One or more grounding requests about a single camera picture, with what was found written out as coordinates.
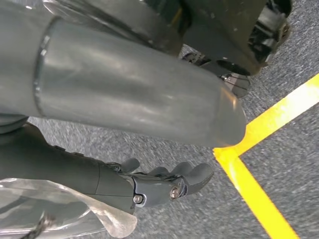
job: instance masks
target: black metal part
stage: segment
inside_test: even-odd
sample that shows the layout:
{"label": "black metal part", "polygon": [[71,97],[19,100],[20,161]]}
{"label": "black metal part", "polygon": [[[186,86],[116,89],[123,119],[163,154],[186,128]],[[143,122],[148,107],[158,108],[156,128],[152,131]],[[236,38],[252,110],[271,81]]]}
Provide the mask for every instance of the black metal part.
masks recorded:
{"label": "black metal part", "polygon": [[277,11],[269,10],[270,0],[184,0],[191,13],[192,24],[185,33],[186,44],[206,55],[211,61],[202,65],[218,76],[228,73],[255,75],[277,44],[270,40],[264,44],[268,51],[256,52],[249,40],[254,37],[258,21],[265,19],[265,12],[271,12],[266,19],[273,24],[272,34],[285,27],[291,10],[290,0],[277,0]]}

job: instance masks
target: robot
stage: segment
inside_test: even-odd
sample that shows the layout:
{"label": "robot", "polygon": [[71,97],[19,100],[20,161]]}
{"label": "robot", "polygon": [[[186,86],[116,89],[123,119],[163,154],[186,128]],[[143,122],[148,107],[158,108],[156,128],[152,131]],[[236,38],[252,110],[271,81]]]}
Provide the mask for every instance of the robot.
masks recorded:
{"label": "robot", "polygon": [[[0,4],[0,179],[50,180],[130,214],[197,193],[213,170],[184,162],[133,173],[136,159],[104,163],[48,145],[28,117],[234,145],[246,128],[237,96],[287,38],[292,8],[290,0],[34,2]],[[196,52],[178,59],[183,44]]]}

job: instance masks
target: clear plastic bag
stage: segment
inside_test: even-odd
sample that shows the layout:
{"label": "clear plastic bag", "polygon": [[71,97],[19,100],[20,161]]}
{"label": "clear plastic bag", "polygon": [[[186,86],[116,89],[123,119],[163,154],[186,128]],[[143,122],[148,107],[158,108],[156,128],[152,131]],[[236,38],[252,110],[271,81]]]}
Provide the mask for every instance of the clear plastic bag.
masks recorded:
{"label": "clear plastic bag", "polygon": [[137,218],[60,184],[45,180],[0,181],[0,238],[19,239],[39,223],[45,212],[54,224],[39,239],[63,239],[107,230],[124,238]]}

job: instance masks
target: yellow tape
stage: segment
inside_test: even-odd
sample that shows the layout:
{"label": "yellow tape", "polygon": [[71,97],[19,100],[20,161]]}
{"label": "yellow tape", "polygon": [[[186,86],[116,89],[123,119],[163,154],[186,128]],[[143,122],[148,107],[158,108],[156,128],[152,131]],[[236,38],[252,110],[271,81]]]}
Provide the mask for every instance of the yellow tape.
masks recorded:
{"label": "yellow tape", "polygon": [[319,74],[252,120],[242,142],[214,149],[220,165],[272,239],[299,237],[239,156],[318,102]]}
{"label": "yellow tape", "polygon": [[220,165],[271,238],[299,239],[235,151],[214,151]]}
{"label": "yellow tape", "polygon": [[318,102],[319,74],[249,123],[242,142],[228,148],[242,155]]}

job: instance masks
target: gray carpet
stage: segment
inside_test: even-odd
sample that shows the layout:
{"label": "gray carpet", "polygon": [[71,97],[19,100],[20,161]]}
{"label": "gray carpet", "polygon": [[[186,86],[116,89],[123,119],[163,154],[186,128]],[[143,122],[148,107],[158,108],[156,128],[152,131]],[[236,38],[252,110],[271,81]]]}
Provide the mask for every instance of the gray carpet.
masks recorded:
{"label": "gray carpet", "polygon": [[[319,1],[296,0],[292,36],[242,101],[249,121],[319,73]],[[301,238],[319,235],[319,105],[245,153],[243,162]],[[174,204],[137,210],[129,239],[268,238],[213,158],[212,149],[57,120],[31,119],[51,144],[103,161],[135,157],[142,170],[207,162],[215,175],[202,192]],[[106,234],[93,238],[109,238]]]}

